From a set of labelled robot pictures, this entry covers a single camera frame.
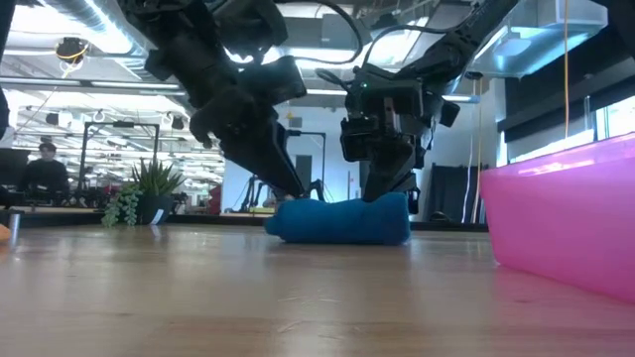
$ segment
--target pink bin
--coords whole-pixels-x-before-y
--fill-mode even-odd
[[[635,134],[483,173],[496,260],[635,302]]]

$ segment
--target blue towel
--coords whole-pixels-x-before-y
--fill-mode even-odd
[[[371,203],[287,201],[265,229],[287,243],[401,245],[410,238],[408,200],[403,193],[388,193]]]

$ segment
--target potted plant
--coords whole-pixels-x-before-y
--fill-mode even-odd
[[[134,184],[124,186],[106,206],[101,223],[112,227],[119,221],[128,225],[163,223],[172,210],[172,191],[183,182],[181,175],[171,175],[172,166],[153,161],[141,171],[133,168]]]
[[[172,192],[185,180],[180,174],[171,175],[172,165],[165,168],[163,163],[152,161],[147,167],[141,160],[141,171],[133,168],[133,178],[142,192],[137,206],[141,224],[163,223],[172,210]]]

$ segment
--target table surface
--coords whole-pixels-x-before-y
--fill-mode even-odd
[[[480,233],[25,229],[0,254],[3,357],[634,355],[634,305],[497,267]]]

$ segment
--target plant pot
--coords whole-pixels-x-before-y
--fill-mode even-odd
[[[138,221],[143,225],[165,222],[172,212],[174,201],[170,195],[142,195],[137,206]]]

